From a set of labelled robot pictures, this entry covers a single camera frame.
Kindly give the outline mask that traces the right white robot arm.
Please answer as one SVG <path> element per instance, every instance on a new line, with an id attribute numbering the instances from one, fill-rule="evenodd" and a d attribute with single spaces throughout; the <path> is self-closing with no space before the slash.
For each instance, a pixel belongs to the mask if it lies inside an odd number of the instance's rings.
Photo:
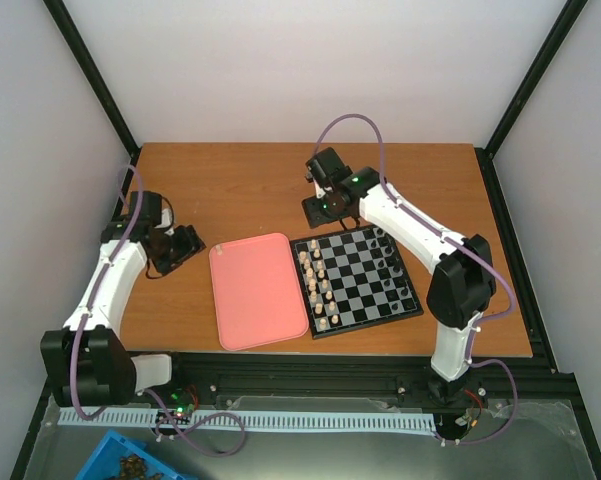
<path id="1" fill-rule="evenodd" d="M 464 388 L 479 323 L 496 293 L 491 249 L 480 235 L 467 238 L 433 220 L 399 194 L 383 169 L 353 171 L 328 147 L 306 163 L 315 193 L 303 202 L 311 227 L 365 220 L 389 234 L 427 269 L 426 296 L 437 321 L 428 389 L 441 405 Z"/>

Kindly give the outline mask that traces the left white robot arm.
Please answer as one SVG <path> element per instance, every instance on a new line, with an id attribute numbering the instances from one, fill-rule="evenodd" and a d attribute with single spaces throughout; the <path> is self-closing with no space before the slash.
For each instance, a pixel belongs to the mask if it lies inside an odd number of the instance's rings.
<path id="1" fill-rule="evenodd" d="M 188 378 L 164 353 L 133 356 L 119 335 L 139 276 L 162 279 L 204 250 L 191 225 L 178 225 L 171 203 L 146 191 L 131 194 L 126 213 L 101 233 L 98 261 L 78 306 L 63 326 L 43 334 L 41 355 L 55 402 L 85 410 L 128 404 L 152 387 L 181 400 Z"/>

